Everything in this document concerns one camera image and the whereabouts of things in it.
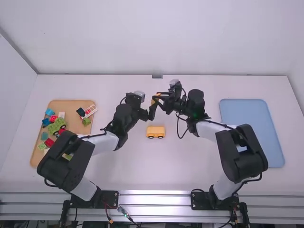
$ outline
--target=blue tray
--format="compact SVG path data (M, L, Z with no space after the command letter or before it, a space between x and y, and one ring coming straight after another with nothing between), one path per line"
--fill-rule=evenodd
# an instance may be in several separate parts
M261 99L223 99L219 102L222 122L252 126L267 157L269 168L282 168L284 155L267 103Z

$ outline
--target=white toy block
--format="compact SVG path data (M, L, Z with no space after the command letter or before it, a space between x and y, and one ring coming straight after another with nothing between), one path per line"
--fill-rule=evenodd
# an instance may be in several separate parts
M84 117L80 117L82 120L83 118L88 118L91 115L93 115L95 112L98 111L98 108L95 106L95 104L89 106L87 109L85 109L85 116Z
M61 118L65 118L65 116L66 116L66 112L59 112L58 113L58 117L61 117Z
M49 150L49 148L46 148L43 150L43 156L47 154L48 150Z

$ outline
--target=blue toy block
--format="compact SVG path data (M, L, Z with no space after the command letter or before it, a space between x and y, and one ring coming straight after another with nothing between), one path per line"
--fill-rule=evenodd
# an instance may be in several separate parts
M47 140L48 139L48 133L47 132L42 132L41 133L41 140L42 141L45 141L45 140Z
M48 109L46 110L46 115L49 115L49 116L55 115L55 112L54 112L52 109L48 108Z
M43 123L43 126L44 126L44 127L51 124L51 122L50 122L50 120L49 120L48 118L43 119L43 120L42 120L42 123Z

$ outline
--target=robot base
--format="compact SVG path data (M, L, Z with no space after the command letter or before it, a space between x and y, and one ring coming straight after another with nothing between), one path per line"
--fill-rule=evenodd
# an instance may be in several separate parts
M90 201L72 195L70 208L96 208L96 209L116 209L118 207L118 191L107 191L97 189L95 195Z
M220 203L216 203L210 196L209 192L192 192L191 193L191 209L192 210L232 210L235 206L239 210L238 195L226 198Z

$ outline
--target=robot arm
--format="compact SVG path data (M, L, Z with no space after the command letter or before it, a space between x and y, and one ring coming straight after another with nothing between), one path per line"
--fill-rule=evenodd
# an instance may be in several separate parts
M120 103L116 107L113 120L101 129L101 134L77 135L64 131L37 167L37 173L45 178L45 184L58 187L81 200L96 201L100 189L84 177L88 163L98 153L121 148L138 120L154 119L157 105L151 105L149 112L142 109L144 97L140 91L126 93L125 104Z
M168 92L157 92L152 99L166 114L176 111L179 113L178 118L180 114L187 116L185 121L190 133L218 145L225 175L210 187L210 193L214 195L211 202L214 207L231 197L244 183L253 181L251 178L258 175L261 178L262 172L268 169L266 156L252 127L249 124L229 126L213 121L205 113L202 91L192 89L186 96L180 81L174 79L170 82Z

